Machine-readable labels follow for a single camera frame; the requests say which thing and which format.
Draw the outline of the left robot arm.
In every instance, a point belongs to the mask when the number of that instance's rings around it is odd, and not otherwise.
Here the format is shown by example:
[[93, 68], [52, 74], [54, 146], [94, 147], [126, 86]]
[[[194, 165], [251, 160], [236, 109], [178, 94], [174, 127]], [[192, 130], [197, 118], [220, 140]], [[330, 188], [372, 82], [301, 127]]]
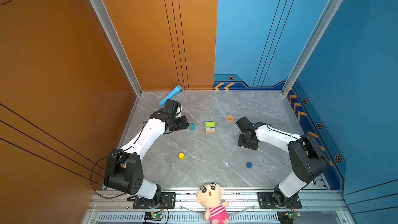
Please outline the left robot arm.
[[142, 130], [130, 142], [120, 149], [112, 149], [107, 156], [104, 185], [159, 203], [161, 187], [144, 178], [142, 160], [160, 136], [189, 127], [181, 110], [179, 102], [167, 100], [164, 107], [150, 116]]

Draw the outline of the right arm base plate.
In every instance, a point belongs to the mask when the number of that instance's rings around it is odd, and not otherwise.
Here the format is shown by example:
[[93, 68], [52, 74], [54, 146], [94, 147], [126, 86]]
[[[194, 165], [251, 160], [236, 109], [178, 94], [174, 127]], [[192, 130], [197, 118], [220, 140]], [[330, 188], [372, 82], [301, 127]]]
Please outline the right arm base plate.
[[294, 194], [292, 197], [286, 198], [279, 192], [258, 192], [257, 197], [261, 209], [302, 208], [298, 194]]

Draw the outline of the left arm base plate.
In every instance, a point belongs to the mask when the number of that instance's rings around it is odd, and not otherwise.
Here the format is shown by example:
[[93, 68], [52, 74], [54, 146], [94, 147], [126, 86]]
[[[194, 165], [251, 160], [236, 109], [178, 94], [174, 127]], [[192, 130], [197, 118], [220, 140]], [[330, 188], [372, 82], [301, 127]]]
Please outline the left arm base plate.
[[153, 199], [146, 199], [142, 197], [136, 198], [133, 203], [134, 209], [161, 209], [167, 207], [174, 209], [176, 203], [176, 192], [161, 192], [155, 195]]

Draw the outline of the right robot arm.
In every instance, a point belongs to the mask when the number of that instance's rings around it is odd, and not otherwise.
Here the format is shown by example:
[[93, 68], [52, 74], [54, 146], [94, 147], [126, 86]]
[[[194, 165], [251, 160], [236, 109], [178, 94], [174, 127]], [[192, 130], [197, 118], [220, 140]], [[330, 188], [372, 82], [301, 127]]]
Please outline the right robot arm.
[[257, 150], [259, 143], [275, 146], [290, 158], [292, 172], [274, 188], [273, 199], [277, 206], [285, 207], [300, 190], [326, 172], [331, 163], [311, 134], [291, 134], [263, 122], [252, 123], [247, 117], [236, 122], [241, 131], [238, 146]]

